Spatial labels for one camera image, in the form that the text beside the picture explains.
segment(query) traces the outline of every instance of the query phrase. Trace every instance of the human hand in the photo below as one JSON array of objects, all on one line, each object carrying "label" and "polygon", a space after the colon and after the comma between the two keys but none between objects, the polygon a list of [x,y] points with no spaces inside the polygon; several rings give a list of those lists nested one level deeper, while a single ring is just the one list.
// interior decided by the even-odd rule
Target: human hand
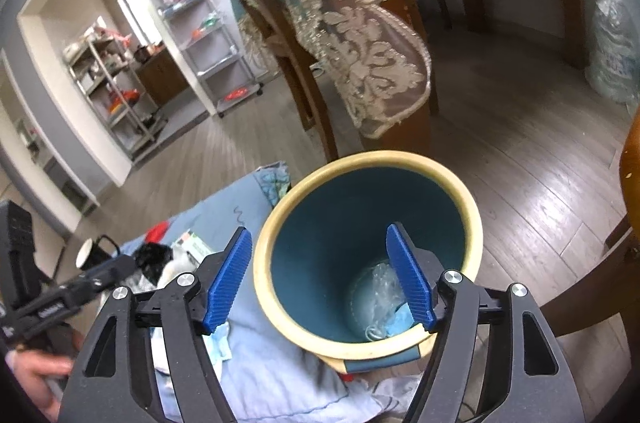
[{"label": "human hand", "polygon": [[15,354],[12,369],[20,386],[34,405],[52,422],[58,420],[60,400],[46,384],[47,376],[68,376],[73,361],[66,356],[54,356],[42,351],[22,351]]}]

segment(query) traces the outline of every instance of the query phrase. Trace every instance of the black mug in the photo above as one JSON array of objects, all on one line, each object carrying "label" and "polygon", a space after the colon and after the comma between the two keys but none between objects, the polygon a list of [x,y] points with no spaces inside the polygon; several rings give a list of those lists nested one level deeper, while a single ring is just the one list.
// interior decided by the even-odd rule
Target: black mug
[{"label": "black mug", "polygon": [[108,235],[101,235],[95,241],[87,239],[84,241],[76,257],[76,268],[82,271],[88,271],[92,269],[92,267],[98,266],[111,259],[111,254],[100,247],[100,241],[103,239],[113,244],[117,254],[120,254],[120,247]]}]

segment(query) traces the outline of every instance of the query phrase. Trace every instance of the blue gripper pad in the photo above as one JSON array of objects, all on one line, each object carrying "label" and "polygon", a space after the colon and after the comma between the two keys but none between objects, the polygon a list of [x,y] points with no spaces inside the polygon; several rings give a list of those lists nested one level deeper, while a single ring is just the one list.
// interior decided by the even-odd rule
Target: blue gripper pad
[{"label": "blue gripper pad", "polygon": [[396,224],[389,225],[386,229],[386,254],[398,275],[411,315],[416,322],[431,331],[437,318],[433,311],[431,290],[415,260],[414,250],[416,247],[404,229]]},{"label": "blue gripper pad", "polygon": [[209,288],[207,313],[204,315],[202,324],[211,333],[220,324],[224,324],[229,316],[231,304],[238,294],[242,277],[251,260],[252,246],[251,233],[248,229],[244,229],[228,251],[225,262],[222,263],[220,271]]}]

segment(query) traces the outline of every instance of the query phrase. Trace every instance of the silver screw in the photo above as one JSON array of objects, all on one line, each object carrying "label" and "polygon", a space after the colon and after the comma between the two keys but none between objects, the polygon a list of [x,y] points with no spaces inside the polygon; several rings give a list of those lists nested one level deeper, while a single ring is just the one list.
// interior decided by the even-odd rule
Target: silver screw
[{"label": "silver screw", "polygon": [[462,282],[462,275],[456,272],[456,270],[450,269],[449,271],[444,272],[444,280],[452,284],[457,284],[458,282]]},{"label": "silver screw", "polygon": [[196,278],[191,273],[183,273],[178,277],[178,286],[190,286]]},{"label": "silver screw", "polygon": [[516,295],[516,297],[524,297],[528,291],[524,284],[516,283],[511,286],[511,293]]},{"label": "silver screw", "polygon": [[113,290],[113,298],[115,298],[116,300],[120,300],[121,298],[124,298],[126,296],[127,288],[125,288],[124,286],[120,286],[119,288]]}]

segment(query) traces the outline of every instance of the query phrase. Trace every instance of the rolling shelf cart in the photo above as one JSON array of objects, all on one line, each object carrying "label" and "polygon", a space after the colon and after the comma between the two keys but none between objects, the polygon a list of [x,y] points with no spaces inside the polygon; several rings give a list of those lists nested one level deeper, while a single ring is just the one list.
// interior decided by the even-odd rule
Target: rolling shelf cart
[{"label": "rolling shelf cart", "polygon": [[218,116],[251,95],[262,94],[213,0],[180,0],[158,13]]},{"label": "rolling shelf cart", "polygon": [[[101,53],[111,50],[110,53],[120,56],[124,62],[115,67],[108,68],[104,63]],[[109,36],[104,38],[87,38],[82,41],[79,50],[69,60],[65,60],[67,69],[72,79],[78,85],[80,92],[91,105],[95,115],[100,119],[118,146],[127,154],[129,159],[135,161],[141,149],[156,140],[166,119],[159,113],[159,108],[151,96],[144,90],[132,65],[134,61],[127,61],[124,56],[124,48],[120,41]],[[92,76],[89,68],[97,65],[97,71]],[[135,86],[140,93],[137,101],[130,104],[124,95],[121,86]],[[114,92],[120,99],[120,107],[112,114],[104,100],[103,90],[107,93]]]}]

